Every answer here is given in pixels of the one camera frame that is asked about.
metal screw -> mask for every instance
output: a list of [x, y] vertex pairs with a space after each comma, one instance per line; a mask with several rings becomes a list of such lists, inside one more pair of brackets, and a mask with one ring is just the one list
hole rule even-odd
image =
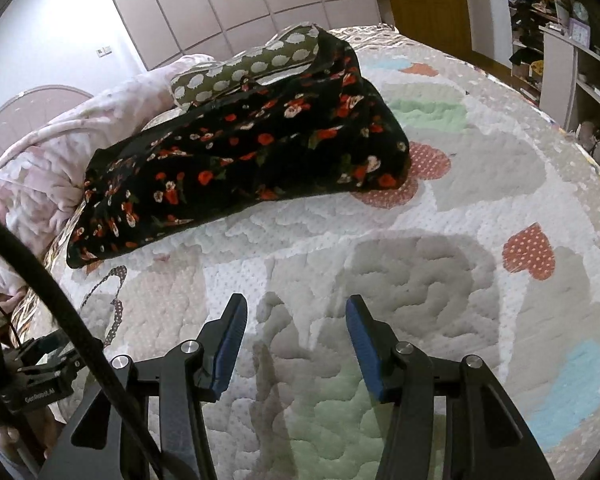
[[126, 355], [119, 355], [111, 360], [111, 366], [116, 370], [121, 370], [129, 364], [129, 358]]
[[400, 341], [398, 344], [396, 344], [395, 351], [400, 355], [409, 355], [413, 353], [413, 345], [406, 341]]
[[466, 357], [466, 365], [469, 368], [480, 368], [482, 366], [483, 360], [480, 359], [477, 355], [468, 355]]
[[200, 349], [200, 343], [194, 341], [193, 339], [190, 341], [185, 341], [180, 345], [180, 350], [182, 350], [185, 354], [193, 354], [193, 352], [197, 352]]

patterned bed sheet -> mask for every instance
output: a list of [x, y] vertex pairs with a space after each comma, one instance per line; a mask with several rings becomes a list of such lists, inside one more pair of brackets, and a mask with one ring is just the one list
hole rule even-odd
[[[203, 409], [219, 479], [374, 478], [390, 407], [362, 381], [351, 294], [429, 354], [481, 355], [556, 478], [577, 478], [600, 448], [600, 172], [481, 70], [386, 26], [335, 34], [411, 141], [402, 188], [261, 204], [73, 270], [78, 211], [45, 265], [109, 358], [160, 356], [245, 295], [234, 376]], [[21, 336], [55, 328], [32, 294], [14, 318]]]

green patch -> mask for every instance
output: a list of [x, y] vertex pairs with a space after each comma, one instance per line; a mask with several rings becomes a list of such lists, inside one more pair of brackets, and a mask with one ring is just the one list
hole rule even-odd
[[389, 104], [401, 126], [460, 132], [466, 128], [466, 108], [447, 102], [397, 99]]

clothing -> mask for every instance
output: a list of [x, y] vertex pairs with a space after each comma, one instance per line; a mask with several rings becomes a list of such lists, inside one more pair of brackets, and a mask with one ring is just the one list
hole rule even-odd
[[268, 86], [245, 76], [236, 92], [98, 150], [67, 264], [128, 253], [260, 201], [401, 186], [410, 159], [400, 124], [350, 45], [315, 30], [301, 74]]

pink headboard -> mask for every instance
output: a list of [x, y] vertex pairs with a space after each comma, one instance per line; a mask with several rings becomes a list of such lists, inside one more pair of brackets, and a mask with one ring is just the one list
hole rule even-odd
[[91, 97], [71, 86], [45, 85], [9, 99], [0, 107], [0, 156], [29, 132]]

